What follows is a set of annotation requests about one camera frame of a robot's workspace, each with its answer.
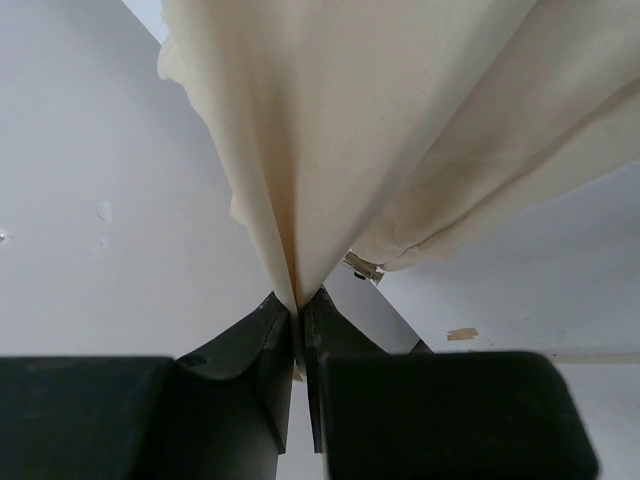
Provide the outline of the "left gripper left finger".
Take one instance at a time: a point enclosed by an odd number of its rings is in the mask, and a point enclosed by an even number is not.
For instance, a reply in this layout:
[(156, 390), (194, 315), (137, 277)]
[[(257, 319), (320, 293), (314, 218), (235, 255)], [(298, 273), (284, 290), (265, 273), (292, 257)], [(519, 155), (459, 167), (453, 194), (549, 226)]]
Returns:
[(288, 309), (274, 293), (252, 312), (177, 363), (210, 380), (232, 380), (242, 375), (259, 357), (276, 324), (288, 319)]

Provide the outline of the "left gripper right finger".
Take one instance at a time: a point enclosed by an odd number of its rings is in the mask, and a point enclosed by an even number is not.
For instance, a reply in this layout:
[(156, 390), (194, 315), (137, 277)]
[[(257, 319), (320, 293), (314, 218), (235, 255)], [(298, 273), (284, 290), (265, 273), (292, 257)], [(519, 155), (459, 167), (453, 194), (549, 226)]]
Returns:
[(386, 354), (337, 309), (324, 287), (303, 307), (300, 319), (307, 355)]

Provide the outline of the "beige trousers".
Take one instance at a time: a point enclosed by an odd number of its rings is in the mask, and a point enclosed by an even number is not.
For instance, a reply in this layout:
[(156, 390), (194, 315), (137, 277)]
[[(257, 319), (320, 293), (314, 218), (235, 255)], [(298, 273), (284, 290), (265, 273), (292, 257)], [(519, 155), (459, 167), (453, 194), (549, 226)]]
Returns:
[(159, 74), (279, 300), (444, 256), (639, 156), (635, 1), (166, 1)]

